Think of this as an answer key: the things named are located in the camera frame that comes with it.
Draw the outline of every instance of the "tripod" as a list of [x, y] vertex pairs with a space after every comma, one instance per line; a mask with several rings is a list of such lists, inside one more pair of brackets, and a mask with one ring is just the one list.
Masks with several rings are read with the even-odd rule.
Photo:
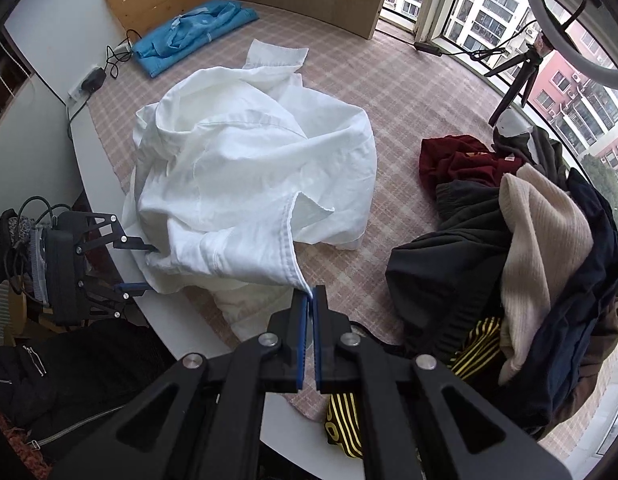
[[489, 118], [489, 126], [495, 126], [496, 121], [498, 121], [498, 118], [502, 115], [502, 112], [506, 110], [513, 102], [513, 99], [515, 99], [516, 95], [518, 95], [518, 92], [521, 91], [525, 84], [526, 86], [524, 86], [521, 105], [526, 105], [526, 102], [529, 100], [529, 94], [531, 94], [531, 89], [534, 87], [535, 79], [538, 77], [542, 58], [549, 54], [552, 50], [547, 49], [548, 45], [542, 40], [541, 34], [538, 35], [538, 38], [542, 41], [542, 46], [545, 47], [540, 49], [542, 54], [538, 52], [538, 48], [536, 48], [535, 44], [527, 43], [528, 50], [526, 52], [523, 54], [518, 54], [511, 59], [507, 59], [504, 63], [501, 63], [496, 68], [489, 70], [489, 72], [485, 74], [485, 77], [491, 77], [492, 75], [504, 72], [505, 70], [508, 70], [522, 62], [520, 72], [516, 75], [516, 78], [509, 87], [509, 90], [506, 91], [506, 94], [502, 98], [502, 101], [500, 101], [496, 111], [494, 111], [493, 115]]

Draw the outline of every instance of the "tree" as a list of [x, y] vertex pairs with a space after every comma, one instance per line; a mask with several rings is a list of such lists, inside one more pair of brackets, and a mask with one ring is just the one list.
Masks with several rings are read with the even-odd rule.
[[607, 199], [614, 213], [615, 224], [618, 227], [618, 179], [615, 176], [615, 171], [591, 155], [585, 155], [582, 158], [582, 169], [585, 170], [600, 194]]

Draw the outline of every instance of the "folded blue garment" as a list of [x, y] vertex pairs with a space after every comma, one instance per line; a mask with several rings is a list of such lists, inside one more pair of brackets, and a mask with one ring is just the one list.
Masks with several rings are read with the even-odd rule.
[[201, 46], [257, 20], [235, 0], [210, 0], [149, 32], [131, 48], [142, 68], [156, 77]]

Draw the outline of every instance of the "blue cloth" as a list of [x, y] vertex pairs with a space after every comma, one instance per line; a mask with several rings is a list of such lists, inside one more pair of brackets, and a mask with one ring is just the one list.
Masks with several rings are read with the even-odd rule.
[[576, 386], [593, 327], [618, 290], [618, 232], [609, 203], [575, 169], [567, 189], [585, 214], [593, 248], [535, 334], [522, 369], [491, 399], [529, 433], [549, 424]]
[[256, 11], [243, 9], [240, 2], [211, 0], [163, 23], [131, 50], [145, 71], [156, 77], [201, 46], [257, 19]]

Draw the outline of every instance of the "metal screw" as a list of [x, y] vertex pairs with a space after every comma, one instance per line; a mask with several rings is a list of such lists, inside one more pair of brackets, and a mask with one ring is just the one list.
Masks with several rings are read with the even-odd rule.
[[272, 332], [260, 334], [258, 343], [263, 346], [276, 346], [278, 344], [278, 336]]
[[190, 368], [192, 370], [194, 368], [199, 368], [203, 361], [204, 358], [200, 354], [187, 354], [185, 355], [185, 357], [182, 358], [182, 364], [184, 365], [184, 367]]
[[433, 370], [436, 367], [436, 358], [433, 355], [422, 354], [416, 357], [418, 368], [423, 370]]
[[358, 346], [360, 344], [360, 336], [353, 332], [345, 332], [340, 336], [340, 342], [345, 346]]

